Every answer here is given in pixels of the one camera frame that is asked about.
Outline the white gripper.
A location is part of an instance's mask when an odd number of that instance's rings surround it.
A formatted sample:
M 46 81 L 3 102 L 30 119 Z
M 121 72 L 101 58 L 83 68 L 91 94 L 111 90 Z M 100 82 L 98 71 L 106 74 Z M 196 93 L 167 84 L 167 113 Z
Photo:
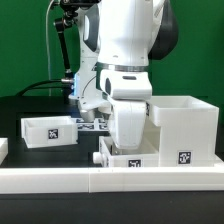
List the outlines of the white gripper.
M 142 140 L 146 102 L 152 96 L 147 72 L 103 69 L 100 88 L 110 103 L 109 133 L 119 149 L 136 150 Z

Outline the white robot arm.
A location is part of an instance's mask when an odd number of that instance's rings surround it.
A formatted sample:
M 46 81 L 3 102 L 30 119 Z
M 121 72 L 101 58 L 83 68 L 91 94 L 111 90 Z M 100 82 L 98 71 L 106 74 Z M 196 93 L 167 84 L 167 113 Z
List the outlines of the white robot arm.
M 152 96 L 149 61 L 166 57 L 178 40 L 170 0 L 74 0 L 81 65 L 70 97 L 83 119 L 99 110 L 113 144 L 135 150 Z

